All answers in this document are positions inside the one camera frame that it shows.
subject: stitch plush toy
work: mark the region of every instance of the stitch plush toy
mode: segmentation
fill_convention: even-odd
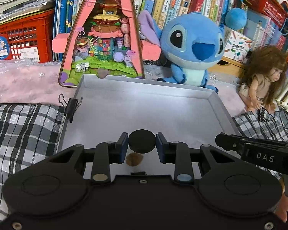
[[[224,53],[224,27],[219,27],[201,13],[181,15],[160,30],[147,10],[139,16],[141,34],[152,44],[161,47],[172,62],[172,77],[163,81],[200,86],[207,85],[207,68],[218,63]]]

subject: red plastic crate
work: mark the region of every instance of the red plastic crate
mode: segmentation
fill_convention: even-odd
[[[0,25],[0,60],[52,61],[54,10]]]
[[[281,28],[287,18],[287,12],[277,0],[247,0],[252,5],[250,8],[270,17]]]

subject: toy house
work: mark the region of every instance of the toy house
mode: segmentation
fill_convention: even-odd
[[[136,24],[132,0],[84,0],[71,33],[52,41],[54,52],[64,52],[60,84],[77,86],[83,73],[96,74],[99,68],[142,78],[142,50],[152,54],[150,43],[140,44]]]

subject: cardboard box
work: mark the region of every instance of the cardboard box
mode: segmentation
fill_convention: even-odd
[[[246,55],[252,47],[252,40],[245,35],[224,27],[225,50],[224,56],[241,63],[246,62]]]

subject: plush toy eye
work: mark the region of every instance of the plush toy eye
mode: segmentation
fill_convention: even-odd
[[[220,50],[219,50],[218,54],[222,53],[223,48],[224,48],[224,46],[223,46],[223,40],[220,39]]]
[[[171,43],[178,48],[182,46],[182,32],[180,30],[175,30],[170,37]]]

